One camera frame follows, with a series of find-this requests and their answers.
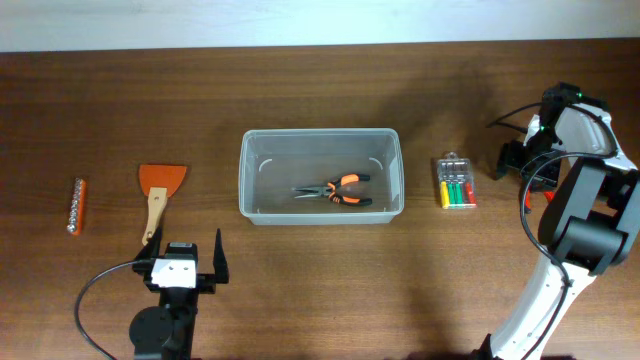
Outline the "orange socket bit holder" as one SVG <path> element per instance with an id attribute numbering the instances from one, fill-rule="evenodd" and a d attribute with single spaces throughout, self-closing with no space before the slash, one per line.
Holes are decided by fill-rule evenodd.
<path id="1" fill-rule="evenodd" d="M 87 182 L 82 178 L 76 178 L 66 226 L 67 231 L 74 236 L 79 235 L 82 231 L 86 192 Z"/>

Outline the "small red-handled pliers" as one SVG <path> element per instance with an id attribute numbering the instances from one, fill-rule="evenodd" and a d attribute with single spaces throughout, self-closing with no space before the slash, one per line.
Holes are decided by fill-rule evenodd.
<path id="1" fill-rule="evenodd" d="M 542 191 L 542 190 L 528 189 L 524 196 L 524 213 L 530 214 L 532 212 L 533 198 L 537 199 L 539 197 L 544 197 L 546 203 L 550 203 L 553 200 L 554 196 L 555 196 L 555 192 L 551 190 Z"/>

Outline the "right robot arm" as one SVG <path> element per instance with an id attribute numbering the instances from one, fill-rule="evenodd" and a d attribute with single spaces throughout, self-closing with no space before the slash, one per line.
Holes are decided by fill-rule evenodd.
<path id="1" fill-rule="evenodd" d="M 518 171 L 519 217 L 540 256 L 509 318 L 473 359 L 540 359 L 575 299 L 624 262 L 639 234 L 639 170 L 606 101 L 560 82 L 543 92 L 522 141 L 503 145 L 497 177 Z"/>

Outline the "clear plastic container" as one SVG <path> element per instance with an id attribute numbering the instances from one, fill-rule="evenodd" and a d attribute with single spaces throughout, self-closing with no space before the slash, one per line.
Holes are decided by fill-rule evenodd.
<path id="1" fill-rule="evenodd" d="M 326 198 L 296 199 L 297 187 L 343 175 L 370 176 L 340 194 L 371 198 L 351 207 Z M 255 225 L 385 224 L 405 207 L 400 140 L 391 128 L 250 130 L 238 174 L 239 210 Z"/>

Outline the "orange-black long nose pliers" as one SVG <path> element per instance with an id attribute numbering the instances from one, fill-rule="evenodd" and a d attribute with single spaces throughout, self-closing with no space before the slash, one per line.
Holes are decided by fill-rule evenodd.
<path id="1" fill-rule="evenodd" d="M 371 198 L 357 198 L 339 193 L 339 190 L 347 185 L 359 182 L 368 182 L 370 176 L 366 174 L 351 173 L 343 175 L 340 178 L 329 181 L 326 184 L 297 187 L 294 191 L 298 192 L 296 199 L 302 198 L 326 198 L 330 202 L 346 205 L 351 207 L 366 207 L 373 204 Z"/>

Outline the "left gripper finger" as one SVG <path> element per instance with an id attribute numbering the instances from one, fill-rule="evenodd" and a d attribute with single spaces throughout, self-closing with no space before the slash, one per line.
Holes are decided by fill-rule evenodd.
<path id="1" fill-rule="evenodd" d="M 217 284 L 228 284 L 230 281 L 230 273 L 226 255 L 224 253 L 220 228 L 216 231 L 212 264 L 214 268 L 215 282 Z"/>
<path id="2" fill-rule="evenodd" d="M 160 244 L 162 241 L 162 227 L 159 226 L 153 236 L 148 240 L 147 244 L 136 255 L 137 261 L 151 260 L 159 256 Z"/>

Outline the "clear screwdriver set case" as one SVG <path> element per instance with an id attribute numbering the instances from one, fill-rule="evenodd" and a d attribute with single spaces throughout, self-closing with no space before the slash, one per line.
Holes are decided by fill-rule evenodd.
<path id="1" fill-rule="evenodd" d="M 446 210 L 477 207 L 474 174 L 468 158 L 447 153 L 436 166 L 441 206 Z"/>

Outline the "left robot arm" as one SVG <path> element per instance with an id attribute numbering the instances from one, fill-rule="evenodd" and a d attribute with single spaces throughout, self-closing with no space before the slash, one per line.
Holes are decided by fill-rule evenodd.
<path id="1" fill-rule="evenodd" d="M 170 242 L 161 253 L 161 241 L 162 230 L 157 229 L 135 257 L 133 271 L 159 301 L 136 314 L 129 338 L 136 359 L 189 359 L 199 296 L 215 293 L 217 285 L 230 280 L 222 234 L 215 235 L 212 273 L 198 271 L 196 244 Z"/>

